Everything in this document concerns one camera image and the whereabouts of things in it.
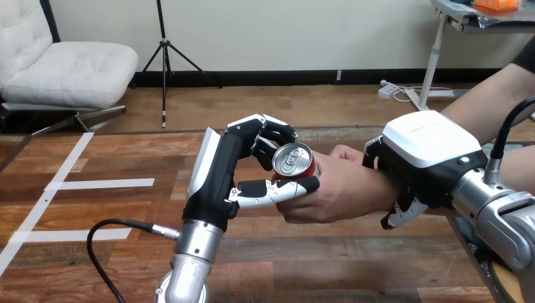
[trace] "black cable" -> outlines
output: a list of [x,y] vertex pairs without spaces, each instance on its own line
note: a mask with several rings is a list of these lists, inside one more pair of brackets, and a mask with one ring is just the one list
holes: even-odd
[[511,130],[513,122],[521,112],[523,112],[526,108],[532,106],[533,104],[535,104],[535,96],[529,97],[524,101],[520,102],[517,106],[515,106],[513,110],[511,110],[509,115],[507,115],[502,126],[500,127],[498,136],[496,137],[496,141],[494,142],[494,147],[490,152],[491,158],[503,158],[503,152],[505,149],[505,144],[507,142],[507,136],[509,135],[509,131]]
[[141,229],[146,232],[152,232],[152,228],[154,224],[134,221],[134,220],[125,220],[125,219],[107,219],[107,220],[103,220],[95,224],[95,226],[93,226],[89,230],[89,234],[87,235],[87,253],[89,254],[89,258],[91,259],[91,262],[93,262],[93,265],[95,266],[98,273],[102,277],[102,280],[104,280],[106,285],[108,285],[108,287],[114,293],[117,300],[120,303],[125,303],[124,299],[121,296],[121,293],[119,293],[119,291],[117,290],[113,282],[110,280],[110,278],[108,277],[108,275],[102,268],[102,266],[100,266],[100,263],[98,262],[97,257],[95,256],[95,253],[93,252],[93,235],[100,227],[103,227],[104,225],[108,225],[108,224],[121,224],[121,225],[125,225],[128,227],[132,227],[134,229]]

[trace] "soda can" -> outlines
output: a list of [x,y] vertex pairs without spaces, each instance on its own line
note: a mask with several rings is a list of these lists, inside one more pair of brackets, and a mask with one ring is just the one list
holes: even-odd
[[281,146],[273,156],[273,169],[278,179],[301,179],[319,175],[312,150],[303,143]]

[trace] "wooden table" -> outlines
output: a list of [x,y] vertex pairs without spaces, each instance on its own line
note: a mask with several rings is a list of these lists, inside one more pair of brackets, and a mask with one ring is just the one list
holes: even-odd
[[[340,143],[361,149],[381,131],[298,132],[312,149],[328,153]],[[0,268],[0,302],[115,302],[91,264],[85,242],[65,241],[76,233],[58,231],[87,230],[114,217],[179,229],[202,137],[75,134],[30,140],[0,172],[0,265],[6,250],[20,247],[3,273]],[[72,159],[73,148],[82,141],[88,141],[86,147]],[[69,161],[61,180],[60,167]],[[235,180],[270,176],[248,158],[238,164]],[[54,177],[60,182],[51,187]],[[61,189],[87,186],[85,181],[151,178],[151,186]],[[46,195],[50,201],[45,203]],[[42,214],[26,241],[17,245],[20,233],[14,233],[25,231],[21,224],[32,209],[30,217],[39,213],[36,205],[44,207]],[[446,218],[423,215],[407,227],[385,231],[379,223],[383,215],[290,225],[275,207],[240,211],[229,222],[208,279],[210,302],[493,302]],[[50,238],[28,242],[39,236]],[[173,242],[132,230],[125,239],[94,246],[126,302],[153,301],[156,284],[170,269]]]

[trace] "robotic hand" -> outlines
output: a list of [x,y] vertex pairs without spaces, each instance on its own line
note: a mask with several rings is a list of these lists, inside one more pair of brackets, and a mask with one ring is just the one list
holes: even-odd
[[383,170],[403,185],[383,218],[384,229],[414,220],[428,208],[455,208],[517,275],[526,302],[535,302],[535,198],[498,178],[510,125],[504,122],[488,160],[478,140],[435,111],[389,122],[365,145],[363,165]]
[[[208,128],[197,155],[182,214],[172,271],[158,284],[156,303],[198,303],[208,300],[205,281],[211,271],[227,222],[238,209],[273,205],[319,188],[316,176],[271,183],[245,181],[234,185],[239,159],[255,156],[265,170],[279,145],[295,142],[297,134],[286,123],[266,115],[253,115],[227,126],[223,136]],[[172,234],[173,230],[160,230]]]

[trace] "human hand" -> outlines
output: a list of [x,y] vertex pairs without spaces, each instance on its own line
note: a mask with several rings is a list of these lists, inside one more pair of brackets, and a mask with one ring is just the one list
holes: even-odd
[[347,145],[336,145],[329,155],[334,158],[360,163],[362,162],[363,153]]
[[337,146],[331,156],[314,152],[320,188],[312,194],[280,202],[288,223],[332,223],[389,211],[399,192],[383,173],[361,165],[362,153]]

